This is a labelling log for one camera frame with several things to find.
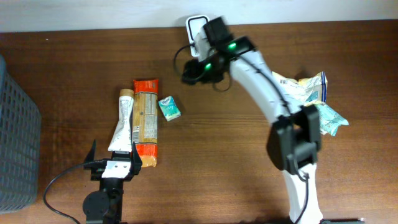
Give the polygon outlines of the small teal tissue pack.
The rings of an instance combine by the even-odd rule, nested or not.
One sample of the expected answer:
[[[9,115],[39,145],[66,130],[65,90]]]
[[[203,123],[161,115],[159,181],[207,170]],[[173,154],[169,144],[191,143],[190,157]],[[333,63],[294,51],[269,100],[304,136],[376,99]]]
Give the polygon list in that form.
[[[172,96],[168,96],[162,100],[159,100],[158,104],[167,121],[171,121],[181,116],[181,112]]]

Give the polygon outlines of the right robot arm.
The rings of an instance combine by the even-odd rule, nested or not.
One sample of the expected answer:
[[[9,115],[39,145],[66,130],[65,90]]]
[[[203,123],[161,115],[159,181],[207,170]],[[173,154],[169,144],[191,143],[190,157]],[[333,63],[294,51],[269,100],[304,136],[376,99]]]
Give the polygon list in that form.
[[[271,126],[267,153],[283,173],[290,222],[321,223],[315,185],[321,148],[317,108],[287,93],[250,39],[235,38],[222,17],[191,16],[185,25],[193,59],[185,64],[182,81],[215,84],[228,73],[249,93]]]

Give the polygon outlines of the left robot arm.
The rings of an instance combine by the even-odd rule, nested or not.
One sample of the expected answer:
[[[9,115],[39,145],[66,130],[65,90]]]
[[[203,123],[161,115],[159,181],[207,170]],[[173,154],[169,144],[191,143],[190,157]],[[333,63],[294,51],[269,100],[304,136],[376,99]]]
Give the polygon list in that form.
[[[86,223],[121,223],[123,211],[124,183],[130,182],[141,171],[142,160],[133,143],[130,152],[112,152],[111,158],[95,160],[96,141],[87,154],[83,166],[90,170],[90,180],[99,182],[99,190],[86,196],[82,210],[86,215]],[[115,168],[127,170],[125,177],[103,177],[108,162]]]

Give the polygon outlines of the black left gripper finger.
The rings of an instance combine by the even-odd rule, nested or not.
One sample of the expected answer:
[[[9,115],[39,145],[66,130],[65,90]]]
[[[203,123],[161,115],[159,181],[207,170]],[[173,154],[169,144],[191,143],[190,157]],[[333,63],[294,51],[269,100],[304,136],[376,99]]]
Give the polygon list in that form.
[[[88,151],[84,163],[86,162],[93,162],[95,158],[95,151],[96,151],[96,140],[93,140],[90,150]]]
[[[136,143],[132,142],[132,154],[131,154],[131,169],[134,175],[138,175],[142,168],[142,160],[137,151]]]

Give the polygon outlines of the white tube with beige cap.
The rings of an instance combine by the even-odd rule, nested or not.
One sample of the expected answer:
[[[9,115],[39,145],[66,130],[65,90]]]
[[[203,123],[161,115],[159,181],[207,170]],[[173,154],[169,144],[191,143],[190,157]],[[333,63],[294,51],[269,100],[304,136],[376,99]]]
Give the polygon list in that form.
[[[119,93],[119,118],[108,151],[131,152],[131,124],[130,118],[134,104],[134,91],[122,89]]]

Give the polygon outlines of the teal wet wipes pack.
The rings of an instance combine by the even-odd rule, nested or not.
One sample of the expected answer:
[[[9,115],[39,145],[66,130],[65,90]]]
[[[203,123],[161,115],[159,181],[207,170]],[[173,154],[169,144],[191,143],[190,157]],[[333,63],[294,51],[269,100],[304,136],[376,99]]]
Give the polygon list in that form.
[[[327,104],[315,104],[320,115],[320,132],[336,136],[340,126],[348,126],[349,122]]]

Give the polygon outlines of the white yellow snack bag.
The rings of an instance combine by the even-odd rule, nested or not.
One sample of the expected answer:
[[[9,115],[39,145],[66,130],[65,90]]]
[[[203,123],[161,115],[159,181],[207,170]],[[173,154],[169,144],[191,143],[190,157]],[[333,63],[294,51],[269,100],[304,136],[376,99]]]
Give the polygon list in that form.
[[[325,72],[320,72],[311,78],[299,80],[286,78],[276,72],[272,72],[272,74],[286,92],[297,100],[305,104],[326,102],[328,80]]]

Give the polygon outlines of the orange spaghetti packet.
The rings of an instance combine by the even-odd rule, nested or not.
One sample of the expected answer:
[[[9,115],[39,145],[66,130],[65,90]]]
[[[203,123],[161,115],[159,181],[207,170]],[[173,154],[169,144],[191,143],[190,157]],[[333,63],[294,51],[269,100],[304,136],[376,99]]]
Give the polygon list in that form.
[[[159,80],[134,80],[132,140],[143,167],[155,167],[158,153]]]

